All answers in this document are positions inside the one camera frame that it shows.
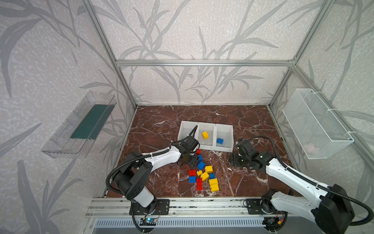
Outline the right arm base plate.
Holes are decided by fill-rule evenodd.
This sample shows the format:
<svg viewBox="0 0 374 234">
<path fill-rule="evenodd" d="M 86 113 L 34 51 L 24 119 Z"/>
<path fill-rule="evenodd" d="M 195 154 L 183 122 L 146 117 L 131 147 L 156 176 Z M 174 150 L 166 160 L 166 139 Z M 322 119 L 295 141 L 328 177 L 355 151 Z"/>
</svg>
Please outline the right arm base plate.
<svg viewBox="0 0 374 234">
<path fill-rule="evenodd" d="M 271 208 L 265 208 L 262 199 L 245 199 L 243 206 L 247 209 L 249 215 L 271 215 L 274 213 Z"/>
</svg>

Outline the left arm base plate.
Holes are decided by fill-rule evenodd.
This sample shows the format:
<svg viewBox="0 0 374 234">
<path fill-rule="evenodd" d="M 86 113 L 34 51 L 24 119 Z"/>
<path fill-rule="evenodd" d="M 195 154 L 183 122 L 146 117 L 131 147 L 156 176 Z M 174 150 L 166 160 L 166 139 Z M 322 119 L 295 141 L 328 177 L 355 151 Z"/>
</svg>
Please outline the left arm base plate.
<svg viewBox="0 0 374 234">
<path fill-rule="evenodd" d="M 132 203 L 130 215 L 168 215 L 170 208 L 169 199 L 155 199 L 147 207 L 141 206 L 138 202 Z"/>
</svg>

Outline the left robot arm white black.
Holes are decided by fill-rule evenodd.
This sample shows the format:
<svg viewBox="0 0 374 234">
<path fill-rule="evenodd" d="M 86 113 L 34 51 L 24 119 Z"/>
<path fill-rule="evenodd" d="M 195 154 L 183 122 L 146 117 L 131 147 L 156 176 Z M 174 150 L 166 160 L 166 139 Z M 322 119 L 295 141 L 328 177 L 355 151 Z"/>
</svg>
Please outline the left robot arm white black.
<svg viewBox="0 0 374 234">
<path fill-rule="evenodd" d="M 200 143 L 192 136 L 171 142 L 165 149 L 151 153 L 130 153 L 125 161 L 114 168 L 106 177 L 108 190 L 123 195 L 132 203 L 153 210 L 156 198 L 146 187 L 150 174 L 166 165 L 176 163 L 182 155 L 192 155 L 198 150 Z"/>
</svg>

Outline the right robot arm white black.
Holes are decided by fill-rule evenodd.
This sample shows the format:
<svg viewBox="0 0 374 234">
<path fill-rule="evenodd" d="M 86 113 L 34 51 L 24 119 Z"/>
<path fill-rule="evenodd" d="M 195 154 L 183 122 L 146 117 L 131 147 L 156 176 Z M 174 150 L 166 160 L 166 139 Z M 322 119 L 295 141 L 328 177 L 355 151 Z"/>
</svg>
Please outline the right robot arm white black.
<svg viewBox="0 0 374 234">
<path fill-rule="evenodd" d="M 273 153 L 258 152 L 250 139 L 239 139 L 238 152 L 231 155 L 230 164 L 262 171 L 298 192 L 300 197 L 270 189 L 259 202 L 245 202 L 249 212 L 291 213 L 313 222 L 326 234 L 343 234 L 350 226 L 361 226 L 373 220 L 374 212 L 368 205 L 349 197 L 337 184 L 328 186 L 285 164 L 274 140 L 270 138 L 269 141 Z"/>
</svg>

